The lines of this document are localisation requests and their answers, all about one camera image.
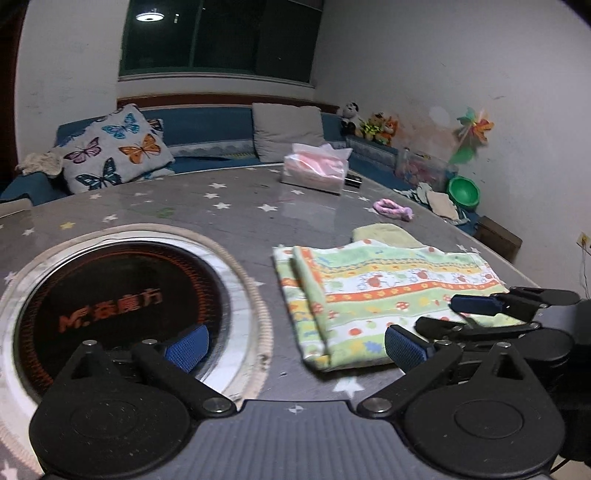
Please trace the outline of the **colourful patterned child jacket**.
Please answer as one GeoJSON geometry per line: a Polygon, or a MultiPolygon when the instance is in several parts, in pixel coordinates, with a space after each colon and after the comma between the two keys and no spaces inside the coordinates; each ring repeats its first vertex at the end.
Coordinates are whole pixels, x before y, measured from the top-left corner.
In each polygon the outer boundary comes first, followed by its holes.
{"type": "Polygon", "coordinates": [[[328,249],[279,246],[273,261],[301,358],[318,372],[389,363],[386,330],[413,330],[422,316],[483,327],[515,323],[504,314],[463,316],[451,310],[456,294],[507,290],[478,253],[393,246],[366,237],[328,249]]]}

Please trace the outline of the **round induction cooktop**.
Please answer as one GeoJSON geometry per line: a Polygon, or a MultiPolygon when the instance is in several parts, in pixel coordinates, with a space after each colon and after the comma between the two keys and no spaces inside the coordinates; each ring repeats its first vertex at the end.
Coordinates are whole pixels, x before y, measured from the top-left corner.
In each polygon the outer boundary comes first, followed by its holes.
{"type": "Polygon", "coordinates": [[[1,425],[19,441],[77,346],[116,358],[166,344],[192,375],[236,403],[256,398],[273,358],[259,288],[228,250],[177,227],[132,224],[53,246],[13,273],[1,297],[1,425]]]}

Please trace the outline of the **folded beige cloths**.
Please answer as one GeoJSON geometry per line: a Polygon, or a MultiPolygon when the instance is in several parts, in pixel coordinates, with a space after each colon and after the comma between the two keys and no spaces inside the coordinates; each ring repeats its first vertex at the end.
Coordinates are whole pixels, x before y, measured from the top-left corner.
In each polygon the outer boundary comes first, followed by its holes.
{"type": "Polygon", "coordinates": [[[419,185],[406,192],[408,198],[429,208],[435,215],[460,226],[470,222],[464,213],[446,193],[435,191],[428,183],[420,182],[419,185]]]}

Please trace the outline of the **green plastic bowl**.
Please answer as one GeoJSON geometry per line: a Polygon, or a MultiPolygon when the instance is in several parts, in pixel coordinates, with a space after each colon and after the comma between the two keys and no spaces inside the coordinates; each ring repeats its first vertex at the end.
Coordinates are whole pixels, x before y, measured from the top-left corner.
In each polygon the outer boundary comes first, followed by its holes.
{"type": "Polygon", "coordinates": [[[478,186],[462,176],[452,178],[448,183],[448,195],[454,203],[466,210],[474,211],[480,204],[481,194],[478,186]]]}

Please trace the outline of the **pink hair scrunchie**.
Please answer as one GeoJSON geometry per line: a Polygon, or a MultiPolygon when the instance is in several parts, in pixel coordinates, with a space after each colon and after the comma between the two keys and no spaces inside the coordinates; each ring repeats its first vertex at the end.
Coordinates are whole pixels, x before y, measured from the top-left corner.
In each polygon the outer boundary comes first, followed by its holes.
{"type": "Polygon", "coordinates": [[[410,222],[414,219],[414,212],[411,207],[399,205],[395,201],[385,198],[377,200],[373,204],[377,214],[394,220],[410,222]]]}

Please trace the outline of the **clear plastic toy box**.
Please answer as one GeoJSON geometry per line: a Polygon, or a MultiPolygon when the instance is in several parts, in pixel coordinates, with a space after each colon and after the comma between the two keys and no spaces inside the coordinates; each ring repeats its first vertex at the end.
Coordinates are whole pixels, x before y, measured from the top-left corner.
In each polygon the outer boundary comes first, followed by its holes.
{"type": "Polygon", "coordinates": [[[394,175],[414,187],[426,183],[433,190],[444,192],[449,181],[457,175],[457,168],[436,157],[405,148],[399,152],[394,175]]]}

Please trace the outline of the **small black box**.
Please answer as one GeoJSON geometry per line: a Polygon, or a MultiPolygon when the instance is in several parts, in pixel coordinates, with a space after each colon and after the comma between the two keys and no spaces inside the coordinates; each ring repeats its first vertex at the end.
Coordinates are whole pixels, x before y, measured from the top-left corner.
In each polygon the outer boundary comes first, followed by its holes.
{"type": "Polygon", "coordinates": [[[360,189],[360,187],[362,186],[363,183],[363,179],[361,176],[359,175],[355,175],[355,174],[348,174],[346,175],[345,178],[345,185],[355,188],[355,189],[360,189]]]}

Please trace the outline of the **colourful paper pinwheel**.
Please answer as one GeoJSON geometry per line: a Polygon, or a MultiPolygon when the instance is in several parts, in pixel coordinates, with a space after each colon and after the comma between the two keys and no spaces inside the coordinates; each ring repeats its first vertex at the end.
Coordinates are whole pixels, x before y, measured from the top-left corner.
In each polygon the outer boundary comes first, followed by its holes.
{"type": "Polygon", "coordinates": [[[463,165],[477,157],[478,150],[488,145],[487,135],[495,124],[489,120],[485,110],[476,111],[468,107],[466,113],[457,118],[459,127],[454,131],[456,149],[449,163],[463,165]]]}

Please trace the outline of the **pink tissue box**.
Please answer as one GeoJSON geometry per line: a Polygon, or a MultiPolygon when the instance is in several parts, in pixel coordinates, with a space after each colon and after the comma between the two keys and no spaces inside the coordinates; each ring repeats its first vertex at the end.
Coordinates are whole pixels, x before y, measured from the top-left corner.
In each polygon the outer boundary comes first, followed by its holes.
{"type": "Polygon", "coordinates": [[[280,180],[284,184],[341,195],[349,173],[352,148],[335,149],[331,144],[311,146],[294,143],[283,158],[280,180]]]}

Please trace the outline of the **yellow green plush toy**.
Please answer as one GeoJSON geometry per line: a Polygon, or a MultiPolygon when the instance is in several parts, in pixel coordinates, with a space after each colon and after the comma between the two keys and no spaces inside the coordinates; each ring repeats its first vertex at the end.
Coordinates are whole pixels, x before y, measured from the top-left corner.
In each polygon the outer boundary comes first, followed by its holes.
{"type": "Polygon", "coordinates": [[[375,113],[370,115],[368,120],[360,121],[360,131],[362,137],[367,141],[375,141],[377,135],[383,131],[385,119],[383,113],[375,113]]]}

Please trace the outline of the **butterfly print pillow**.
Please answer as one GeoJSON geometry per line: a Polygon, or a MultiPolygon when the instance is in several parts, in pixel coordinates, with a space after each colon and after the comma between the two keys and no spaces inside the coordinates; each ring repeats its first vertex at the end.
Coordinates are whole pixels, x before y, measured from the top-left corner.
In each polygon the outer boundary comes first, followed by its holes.
{"type": "Polygon", "coordinates": [[[162,138],[133,104],[56,142],[63,177],[73,194],[129,183],[171,165],[162,138]]]}

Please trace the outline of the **blue sofa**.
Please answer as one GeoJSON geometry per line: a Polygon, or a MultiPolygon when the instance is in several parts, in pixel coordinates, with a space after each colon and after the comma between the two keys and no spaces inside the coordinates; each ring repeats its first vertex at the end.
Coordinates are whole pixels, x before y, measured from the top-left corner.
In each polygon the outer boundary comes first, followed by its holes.
{"type": "MultiPolygon", "coordinates": [[[[254,146],[252,108],[249,106],[205,106],[145,111],[144,117],[163,127],[163,142],[174,162],[175,173],[259,164],[254,146]]],[[[325,141],[335,148],[353,148],[349,166],[356,172],[388,187],[408,189],[410,185],[394,176],[400,154],[397,149],[341,135],[341,119],[322,114],[325,141]]],[[[34,205],[64,198],[70,194],[62,176],[53,179],[36,172],[19,174],[1,193],[1,200],[29,199],[34,205]]]]}

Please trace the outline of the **panda plush toy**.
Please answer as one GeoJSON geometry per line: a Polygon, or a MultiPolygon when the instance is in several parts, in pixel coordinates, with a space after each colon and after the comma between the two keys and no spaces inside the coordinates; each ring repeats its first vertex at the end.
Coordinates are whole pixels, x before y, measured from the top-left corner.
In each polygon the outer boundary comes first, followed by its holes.
{"type": "Polygon", "coordinates": [[[356,102],[346,103],[346,105],[342,107],[339,130],[341,130],[342,137],[363,137],[363,132],[361,130],[361,119],[359,116],[359,105],[356,104],[356,102]]]}

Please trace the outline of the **grey cushion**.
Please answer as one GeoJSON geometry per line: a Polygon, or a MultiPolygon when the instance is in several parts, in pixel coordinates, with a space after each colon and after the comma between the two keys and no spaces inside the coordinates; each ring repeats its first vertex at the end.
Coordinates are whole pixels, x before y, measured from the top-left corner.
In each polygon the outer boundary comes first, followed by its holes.
{"type": "Polygon", "coordinates": [[[252,104],[253,146],[263,163],[276,163],[293,152],[294,143],[325,143],[322,112],[315,106],[252,104]]]}

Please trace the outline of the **dark window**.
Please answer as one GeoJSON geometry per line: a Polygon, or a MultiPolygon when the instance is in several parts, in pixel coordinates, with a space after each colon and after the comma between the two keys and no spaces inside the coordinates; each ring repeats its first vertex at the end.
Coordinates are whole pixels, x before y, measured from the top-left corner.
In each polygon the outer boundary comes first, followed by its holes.
{"type": "Polygon", "coordinates": [[[307,83],[322,1],[131,1],[119,73],[221,73],[307,83]]]}

